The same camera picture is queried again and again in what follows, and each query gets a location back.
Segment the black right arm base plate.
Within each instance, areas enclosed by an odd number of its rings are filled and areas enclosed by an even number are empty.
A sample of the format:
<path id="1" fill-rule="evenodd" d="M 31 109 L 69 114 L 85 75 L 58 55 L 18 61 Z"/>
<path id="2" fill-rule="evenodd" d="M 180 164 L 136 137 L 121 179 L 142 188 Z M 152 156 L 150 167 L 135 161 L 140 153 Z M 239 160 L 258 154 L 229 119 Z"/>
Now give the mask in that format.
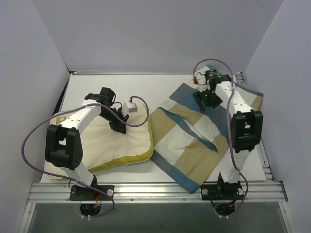
<path id="1" fill-rule="evenodd" d="M 242 200 L 244 191 L 240 182 L 203 184 L 200 187 L 203 200 Z"/>

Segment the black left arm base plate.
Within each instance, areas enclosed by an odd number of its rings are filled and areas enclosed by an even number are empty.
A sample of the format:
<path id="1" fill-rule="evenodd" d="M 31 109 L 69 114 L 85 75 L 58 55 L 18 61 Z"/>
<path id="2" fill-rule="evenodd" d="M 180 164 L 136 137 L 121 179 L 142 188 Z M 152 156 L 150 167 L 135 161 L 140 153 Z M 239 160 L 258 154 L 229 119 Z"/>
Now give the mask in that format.
<path id="1" fill-rule="evenodd" d="M 70 201 L 93 201 L 93 200 L 111 200 L 114 195 L 114 185 L 98 185 L 97 189 L 105 192 L 108 196 L 94 191 L 92 189 L 73 185 L 69 196 Z"/>

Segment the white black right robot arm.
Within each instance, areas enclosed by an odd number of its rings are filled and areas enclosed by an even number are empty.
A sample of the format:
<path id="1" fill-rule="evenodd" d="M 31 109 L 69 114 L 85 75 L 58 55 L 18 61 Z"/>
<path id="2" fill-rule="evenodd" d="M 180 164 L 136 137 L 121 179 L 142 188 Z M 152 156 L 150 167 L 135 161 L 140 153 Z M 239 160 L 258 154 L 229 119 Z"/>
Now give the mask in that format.
<path id="1" fill-rule="evenodd" d="M 245 161 L 260 143 L 263 114 L 254 110 L 242 98 L 234 83 L 234 76 L 219 74 L 215 69 L 196 71 L 193 75 L 198 91 L 193 94 L 201 112 L 225 105 L 228 144 L 231 161 L 221 172 L 223 182 L 216 185 L 218 197 L 226 199 L 233 193 L 231 183 L 240 181 Z"/>

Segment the cream pillow with yellow edge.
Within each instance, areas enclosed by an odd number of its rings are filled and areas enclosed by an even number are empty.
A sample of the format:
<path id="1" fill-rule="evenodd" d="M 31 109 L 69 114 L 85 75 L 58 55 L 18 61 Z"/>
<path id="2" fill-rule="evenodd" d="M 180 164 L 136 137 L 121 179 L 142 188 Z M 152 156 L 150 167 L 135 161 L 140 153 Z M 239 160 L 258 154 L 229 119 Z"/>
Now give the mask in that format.
<path id="1" fill-rule="evenodd" d="M 151 158 L 153 141 L 150 119 L 139 127 L 126 127 L 126 133 L 113 131 L 98 116 L 81 134 L 82 162 L 94 173 L 118 165 L 140 163 Z"/>

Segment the blue tan white checked pillowcase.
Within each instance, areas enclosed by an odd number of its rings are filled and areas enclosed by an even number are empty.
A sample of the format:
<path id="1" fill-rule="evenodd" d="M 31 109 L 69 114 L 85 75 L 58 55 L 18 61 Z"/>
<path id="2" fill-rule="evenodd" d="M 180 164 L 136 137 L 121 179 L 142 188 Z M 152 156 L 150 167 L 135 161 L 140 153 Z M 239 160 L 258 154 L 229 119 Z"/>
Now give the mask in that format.
<path id="1" fill-rule="evenodd" d="M 150 116 L 151 160 L 189 193 L 216 181 L 231 161 L 224 104 L 201 112 L 198 85 L 181 84 Z"/>

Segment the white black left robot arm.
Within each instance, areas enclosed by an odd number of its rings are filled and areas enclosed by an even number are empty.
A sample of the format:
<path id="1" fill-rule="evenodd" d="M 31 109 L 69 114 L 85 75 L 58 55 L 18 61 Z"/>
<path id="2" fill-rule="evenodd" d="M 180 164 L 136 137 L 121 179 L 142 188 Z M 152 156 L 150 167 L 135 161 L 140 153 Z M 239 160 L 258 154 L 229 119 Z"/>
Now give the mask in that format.
<path id="1" fill-rule="evenodd" d="M 103 87 L 99 94 L 89 93 L 82 105 L 72 112 L 62 123 L 51 124 L 47 128 L 45 159 L 55 167 L 61 168 L 73 178 L 76 185 L 82 187 L 81 194 L 88 200 L 98 195 L 97 178 L 88 171 L 82 162 L 83 147 L 81 133 L 100 116 L 109 122 L 110 128 L 122 134 L 126 133 L 125 122 L 129 116 L 122 108 L 113 108 L 115 92 Z"/>

